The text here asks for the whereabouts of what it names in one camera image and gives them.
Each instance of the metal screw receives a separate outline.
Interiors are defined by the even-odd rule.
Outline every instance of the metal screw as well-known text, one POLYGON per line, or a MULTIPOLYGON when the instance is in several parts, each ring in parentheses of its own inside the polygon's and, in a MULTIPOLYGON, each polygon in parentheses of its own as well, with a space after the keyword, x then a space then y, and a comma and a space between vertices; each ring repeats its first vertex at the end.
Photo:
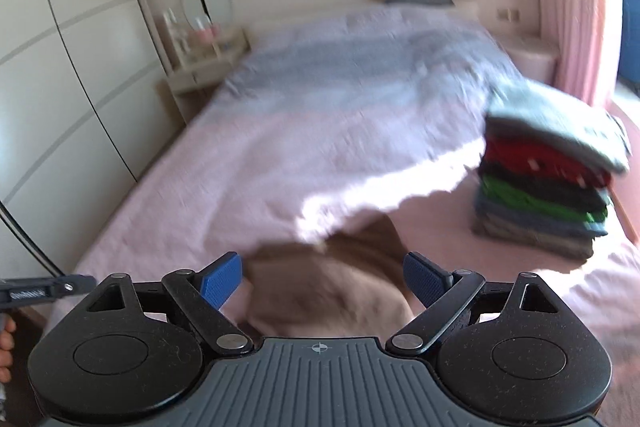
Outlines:
POLYGON ((242 349, 248 344, 247 337, 244 335, 236 335, 235 333, 229 333, 228 335, 222 335, 216 340, 216 343, 222 347, 222 349, 228 349, 234 351, 236 349, 242 349))
POLYGON ((391 343, 398 349, 404 349, 406 351, 418 349, 419 347, 422 347, 422 344, 424 344, 418 335, 412 335, 411 333, 396 335, 391 339, 391 343))

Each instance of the stack of folded clothes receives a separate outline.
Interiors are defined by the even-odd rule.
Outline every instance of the stack of folded clothes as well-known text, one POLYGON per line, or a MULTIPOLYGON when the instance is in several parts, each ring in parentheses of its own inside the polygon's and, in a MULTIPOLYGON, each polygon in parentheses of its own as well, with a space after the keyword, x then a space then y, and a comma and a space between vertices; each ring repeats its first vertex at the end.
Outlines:
POLYGON ((502 86, 486 112, 474 231, 588 259, 629 154, 606 111, 533 81, 502 86))

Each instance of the green folded garment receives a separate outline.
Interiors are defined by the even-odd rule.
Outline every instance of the green folded garment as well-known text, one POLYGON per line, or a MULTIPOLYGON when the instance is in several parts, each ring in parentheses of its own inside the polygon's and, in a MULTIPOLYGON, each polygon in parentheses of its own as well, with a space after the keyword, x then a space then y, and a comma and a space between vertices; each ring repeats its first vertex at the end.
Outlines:
POLYGON ((572 223, 603 223, 607 219, 607 209, 600 212, 581 212, 562 204, 550 203, 530 196, 492 176, 482 178, 482 191, 490 200, 504 204, 514 210, 536 212, 572 223))

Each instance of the bed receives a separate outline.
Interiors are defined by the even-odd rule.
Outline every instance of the bed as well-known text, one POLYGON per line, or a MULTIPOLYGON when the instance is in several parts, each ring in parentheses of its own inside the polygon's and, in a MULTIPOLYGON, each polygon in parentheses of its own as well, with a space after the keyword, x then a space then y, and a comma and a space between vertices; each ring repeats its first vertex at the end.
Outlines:
MULTIPOLYGON (((228 250, 313 242, 386 212, 404 244, 489 280, 538 271, 608 349, 610 426, 640 425, 640 263, 615 215, 575 261, 472 235, 474 169, 491 89, 523 82, 477 22, 367 6, 261 33, 253 53, 114 216, 77 267, 137 281, 201 269, 228 250)), ((251 288, 223 312, 246 319, 251 288)), ((51 324, 73 301, 56 305, 51 324)))

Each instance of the black folded garment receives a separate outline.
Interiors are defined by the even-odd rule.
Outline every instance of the black folded garment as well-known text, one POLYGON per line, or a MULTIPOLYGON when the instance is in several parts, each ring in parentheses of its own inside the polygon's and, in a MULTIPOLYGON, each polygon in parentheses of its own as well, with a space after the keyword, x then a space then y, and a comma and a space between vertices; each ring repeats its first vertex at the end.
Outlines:
POLYGON ((498 163, 482 160, 478 172, 505 181, 534 198, 562 204, 580 212, 601 212, 611 203, 606 188, 582 188, 562 180, 515 174, 498 163))

